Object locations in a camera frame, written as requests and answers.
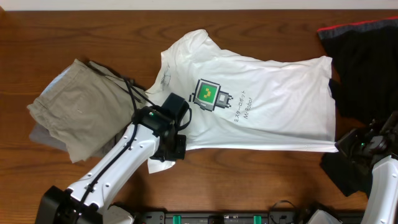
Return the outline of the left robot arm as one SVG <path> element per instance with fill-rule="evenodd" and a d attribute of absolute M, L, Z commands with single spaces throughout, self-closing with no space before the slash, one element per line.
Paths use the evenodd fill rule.
<path fill-rule="evenodd" d="M 164 164 L 185 157 L 182 118 L 192 111 L 181 106 L 140 109 L 121 140 L 80 180 L 66 190 L 56 186 L 44 193 L 36 223 L 134 223 L 135 215 L 113 199 L 146 160 Z"/>

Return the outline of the white printed t-shirt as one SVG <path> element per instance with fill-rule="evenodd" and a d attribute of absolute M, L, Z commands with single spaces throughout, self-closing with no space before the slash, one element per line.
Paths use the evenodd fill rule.
<path fill-rule="evenodd" d="M 199 29 L 162 52 L 146 95 L 157 105 L 172 93 L 188 102 L 189 150 L 335 152 L 331 62 L 262 61 L 221 49 Z"/>

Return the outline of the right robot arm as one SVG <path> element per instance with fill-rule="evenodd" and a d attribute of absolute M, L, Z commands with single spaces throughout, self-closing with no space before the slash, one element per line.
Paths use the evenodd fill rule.
<path fill-rule="evenodd" d="M 365 212 L 339 215 L 315 204 L 302 223 L 397 223 L 397 112 L 352 129 L 335 146 L 337 152 L 325 153 L 320 167 L 345 196 L 364 192 Z"/>

